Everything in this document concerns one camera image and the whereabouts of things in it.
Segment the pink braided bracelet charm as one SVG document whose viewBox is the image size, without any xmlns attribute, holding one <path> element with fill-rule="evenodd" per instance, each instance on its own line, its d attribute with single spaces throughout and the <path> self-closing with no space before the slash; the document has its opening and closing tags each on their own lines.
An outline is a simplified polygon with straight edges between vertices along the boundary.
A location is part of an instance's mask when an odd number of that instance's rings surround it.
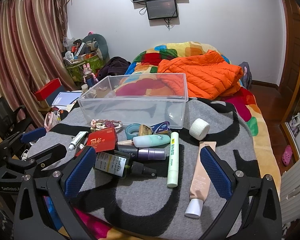
<svg viewBox="0 0 300 240">
<path fill-rule="evenodd" d="M 115 129 L 116 132 L 119 132 L 122 126 L 122 122 L 117 120 L 92 119 L 90 123 L 90 130 L 92 132 L 95 132 L 112 127 Z"/>
</svg>

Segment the dark purple spray bottle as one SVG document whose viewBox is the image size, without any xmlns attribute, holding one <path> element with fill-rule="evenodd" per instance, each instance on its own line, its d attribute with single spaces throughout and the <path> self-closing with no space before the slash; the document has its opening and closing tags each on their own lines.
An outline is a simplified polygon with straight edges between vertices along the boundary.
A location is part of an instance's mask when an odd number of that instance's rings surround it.
<svg viewBox="0 0 300 240">
<path fill-rule="evenodd" d="M 166 153 L 162 148 L 137 148 L 129 145 L 118 145 L 117 150 L 123 153 L 129 153 L 133 159 L 138 160 L 165 160 Z"/>
</svg>

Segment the mint green small bottle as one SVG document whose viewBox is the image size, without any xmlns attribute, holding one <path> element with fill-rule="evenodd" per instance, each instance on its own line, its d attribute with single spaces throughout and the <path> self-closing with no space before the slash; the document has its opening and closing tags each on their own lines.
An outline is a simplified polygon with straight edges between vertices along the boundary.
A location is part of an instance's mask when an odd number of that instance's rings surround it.
<svg viewBox="0 0 300 240">
<path fill-rule="evenodd" d="M 133 144 L 137 148 L 161 146 L 170 143 L 170 136 L 166 134 L 142 135 L 133 138 Z"/>
</svg>

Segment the pink croc shoe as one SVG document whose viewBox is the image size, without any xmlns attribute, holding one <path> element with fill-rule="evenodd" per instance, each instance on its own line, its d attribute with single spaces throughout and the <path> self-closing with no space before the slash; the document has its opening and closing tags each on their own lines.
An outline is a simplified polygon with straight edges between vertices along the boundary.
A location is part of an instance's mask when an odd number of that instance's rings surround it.
<svg viewBox="0 0 300 240">
<path fill-rule="evenodd" d="M 293 156 L 292 148 L 290 145 L 287 145 L 281 157 L 283 165 L 288 166 L 290 164 L 292 156 Z"/>
</svg>

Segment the white gauze tape roll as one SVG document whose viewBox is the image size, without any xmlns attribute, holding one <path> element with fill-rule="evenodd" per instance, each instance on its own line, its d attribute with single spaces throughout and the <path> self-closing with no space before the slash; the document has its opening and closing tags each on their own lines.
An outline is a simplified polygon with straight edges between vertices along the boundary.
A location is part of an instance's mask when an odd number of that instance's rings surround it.
<svg viewBox="0 0 300 240">
<path fill-rule="evenodd" d="M 210 130 L 209 123 L 201 118 L 197 118 L 192 123 L 192 125 L 189 129 L 189 134 L 190 134 L 190 136 L 194 137 L 195 139 L 201 141 L 206 137 L 209 130 Z"/>
</svg>

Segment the blue Max blade box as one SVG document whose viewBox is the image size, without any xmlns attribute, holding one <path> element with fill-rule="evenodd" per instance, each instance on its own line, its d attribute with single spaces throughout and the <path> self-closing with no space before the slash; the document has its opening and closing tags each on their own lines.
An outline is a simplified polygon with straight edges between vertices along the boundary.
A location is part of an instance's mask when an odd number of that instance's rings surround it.
<svg viewBox="0 0 300 240">
<path fill-rule="evenodd" d="M 152 130 L 152 134 L 169 134 L 171 132 L 169 121 L 154 124 L 150 126 L 150 129 Z"/>
</svg>

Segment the beige lipstick tube red band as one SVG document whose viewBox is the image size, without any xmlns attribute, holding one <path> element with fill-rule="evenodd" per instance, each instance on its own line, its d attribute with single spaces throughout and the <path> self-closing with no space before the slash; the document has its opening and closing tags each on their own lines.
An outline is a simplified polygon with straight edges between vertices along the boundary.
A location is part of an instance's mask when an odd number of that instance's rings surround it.
<svg viewBox="0 0 300 240">
<path fill-rule="evenodd" d="M 118 141 L 117 144 L 123 145 L 123 146 L 133 146 L 134 145 L 132 140 Z"/>
</svg>

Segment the red gift box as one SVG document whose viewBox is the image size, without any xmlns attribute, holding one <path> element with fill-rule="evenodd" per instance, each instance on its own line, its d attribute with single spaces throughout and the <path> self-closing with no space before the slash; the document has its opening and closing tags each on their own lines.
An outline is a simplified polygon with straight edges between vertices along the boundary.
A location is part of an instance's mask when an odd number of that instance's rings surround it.
<svg viewBox="0 0 300 240">
<path fill-rule="evenodd" d="M 61 87 L 61 81 L 59 78 L 53 79 L 45 84 L 41 89 L 34 93 L 34 96 L 38 101 L 44 101 L 50 96 L 57 88 Z"/>
</svg>

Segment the blue adhesive tape roll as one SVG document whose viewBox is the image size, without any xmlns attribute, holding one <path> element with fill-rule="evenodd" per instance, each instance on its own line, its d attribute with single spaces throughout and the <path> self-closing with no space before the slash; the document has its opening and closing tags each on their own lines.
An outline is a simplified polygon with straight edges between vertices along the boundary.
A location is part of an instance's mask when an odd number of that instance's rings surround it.
<svg viewBox="0 0 300 240">
<path fill-rule="evenodd" d="M 125 128 L 125 134 L 127 140 L 132 140 L 134 137 L 139 135 L 140 124 L 134 123 L 130 124 Z"/>
</svg>

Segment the grey black patterned blanket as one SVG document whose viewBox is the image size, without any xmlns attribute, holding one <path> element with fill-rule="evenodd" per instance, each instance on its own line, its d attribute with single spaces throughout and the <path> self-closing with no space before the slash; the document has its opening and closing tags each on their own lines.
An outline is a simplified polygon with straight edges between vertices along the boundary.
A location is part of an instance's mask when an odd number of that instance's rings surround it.
<svg viewBox="0 0 300 240">
<path fill-rule="evenodd" d="M 201 118 L 210 124 L 206 141 L 215 141 L 216 153 L 234 170 L 251 177 L 260 171 L 254 150 L 259 129 L 256 118 L 245 121 L 235 104 L 206 99 L 187 102 L 183 129 L 179 131 L 179 182 L 167 187 L 168 162 L 151 163 L 155 178 L 127 176 L 124 179 L 91 170 L 76 198 L 81 213 L 112 226 L 146 237 L 198 239 L 225 204 L 210 186 L 200 218 L 185 216 L 196 166 L 199 142 L 189 134 L 191 124 Z"/>
</svg>

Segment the beige cream tube white cap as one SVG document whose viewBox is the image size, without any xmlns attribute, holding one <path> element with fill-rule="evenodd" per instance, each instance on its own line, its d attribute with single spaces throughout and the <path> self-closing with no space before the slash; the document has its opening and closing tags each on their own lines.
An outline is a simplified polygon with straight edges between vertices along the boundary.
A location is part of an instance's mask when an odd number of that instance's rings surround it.
<svg viewBox="0 0 300 240">
<path fill-rule="evenodd" d="M 185 211 L 186 217 L 198 219 L 202 214 L 203 204 L 207 199 L 211 180 L 200 161 L 200 152 L 205 146 L 210 146 L 213 150 L 215 150 L 216 144 L 217 142 L 215 141 L 200 142 L 197 162 L 190 186 L 190 202 Z"/>
</svg>

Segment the light green marker stick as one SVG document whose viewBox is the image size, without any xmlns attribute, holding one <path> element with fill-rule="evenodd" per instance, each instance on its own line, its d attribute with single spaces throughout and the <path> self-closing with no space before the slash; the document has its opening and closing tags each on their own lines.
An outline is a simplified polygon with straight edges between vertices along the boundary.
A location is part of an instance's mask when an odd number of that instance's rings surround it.
<svg viewBox="0 0 300 240">
<path fill-rule="evenodd" d="M 168 162 L 167 187 L 178 186 L 179 175 L 179 133 L 171 133 L 170 155 Z"/>
</svg>

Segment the small white ointment tube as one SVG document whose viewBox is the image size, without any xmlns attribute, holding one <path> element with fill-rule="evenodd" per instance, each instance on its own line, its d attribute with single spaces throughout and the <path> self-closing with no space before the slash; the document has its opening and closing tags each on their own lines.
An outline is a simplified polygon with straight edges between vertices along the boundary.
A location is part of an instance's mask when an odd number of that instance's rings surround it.
<svg viewBox="0 0 300 240">
<path fill-rule="evenodd" d="M 76 148 L 79 148 L 80 150 L 82 150 L 84 148 L 84 144 L 82 141 L 85 139 L 87 134 L 88 134 L 87 131 L 78 132 L 78 134 L 70 142 L 68 150 L 73 151 Z"/>
</svg>

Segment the red paper box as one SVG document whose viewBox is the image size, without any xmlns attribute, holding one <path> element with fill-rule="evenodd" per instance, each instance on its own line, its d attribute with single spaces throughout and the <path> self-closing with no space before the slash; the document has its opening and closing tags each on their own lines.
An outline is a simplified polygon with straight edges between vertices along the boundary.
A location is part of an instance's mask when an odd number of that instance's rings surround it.
<svg viewBox="0 0 300 240">
<path fill-rule="evenodd" d="M 88 135 L 86 146 L 91 146 L 96 153 L 111 151 L 116 148 L 117 134 L 113 127 L 92 132 Z"/>
</svg>

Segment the dark green glass bottle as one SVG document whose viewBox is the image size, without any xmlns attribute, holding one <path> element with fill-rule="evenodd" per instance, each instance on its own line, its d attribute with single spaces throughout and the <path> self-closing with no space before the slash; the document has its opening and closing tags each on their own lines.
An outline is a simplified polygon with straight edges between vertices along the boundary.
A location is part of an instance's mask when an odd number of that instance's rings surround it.
<svg viewBox="0 0 300 240">
<path fill-rule="evenodd" d="M 95 169 L 125 178 L 126 176 L 156 177 L 156 169 L 145 166 L 137 161 L 132 161 L 130 157 L 115 155 L 107 152 L 96 154 Z"/>
</svg>

